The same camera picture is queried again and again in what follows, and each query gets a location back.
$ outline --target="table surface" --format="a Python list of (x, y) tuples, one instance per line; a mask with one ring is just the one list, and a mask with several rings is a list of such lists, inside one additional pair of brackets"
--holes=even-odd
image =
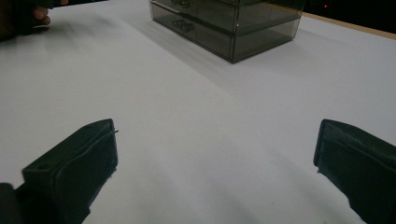
[(237, 64), (151, 20), (146, 0), (56, 8), (0, 43), (0, 182), (114, 119), (120, 164), (89, 223), (363, 223), (317, 173), (319, 124), (396, 145), (396, 41), (303, 17)]

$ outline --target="transparent storage box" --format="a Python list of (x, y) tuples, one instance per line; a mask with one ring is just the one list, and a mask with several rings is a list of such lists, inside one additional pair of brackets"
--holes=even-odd
[(291, 41), (305, 0), (149, 0), (151, 17), (236, 63)]

